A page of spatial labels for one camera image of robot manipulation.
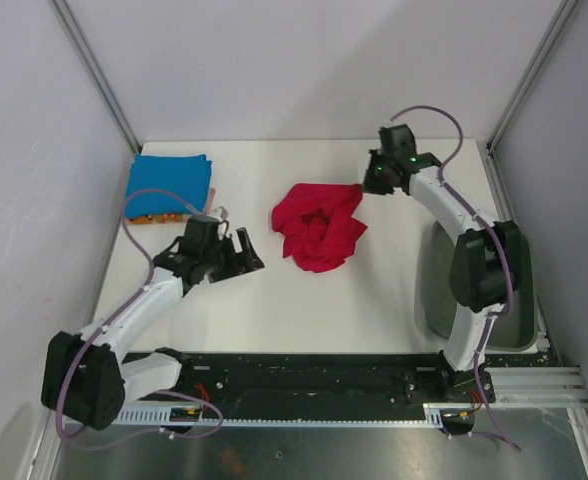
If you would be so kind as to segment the red t shirt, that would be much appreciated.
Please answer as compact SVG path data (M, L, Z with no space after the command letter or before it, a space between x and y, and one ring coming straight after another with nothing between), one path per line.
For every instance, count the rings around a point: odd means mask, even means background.
M271 212L272 230L284 237L283 256L312 273L342 266L367 230L354 217L362 198L358 184L294 185Z

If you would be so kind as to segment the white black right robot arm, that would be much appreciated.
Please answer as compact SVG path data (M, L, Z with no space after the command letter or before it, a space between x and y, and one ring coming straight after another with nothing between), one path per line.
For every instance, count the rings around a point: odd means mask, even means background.
M444 177L444 164L419 153L408 125L379 129L381 146L370 151L363 189L391 195L400 189L422 204L454 242L449 288L456 301L450 337L439 353L437 393L458 401L480 375L495 319L509 314L514 293L531 270L529 247L513 221L475 208Z

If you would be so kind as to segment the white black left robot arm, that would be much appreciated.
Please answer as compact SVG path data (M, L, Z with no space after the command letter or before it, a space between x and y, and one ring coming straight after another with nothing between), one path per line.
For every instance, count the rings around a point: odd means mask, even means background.
M126 404L160 390L176 400L188 397L195 376L177 354L159 349L139 360L126 356L203 280L218 283L264 268L246 228L230 233L228 227L215 216L191 216L181 235L146 258L146 276L120 306L76 334L56 334L46 354L42 405L59 418L103 430Z

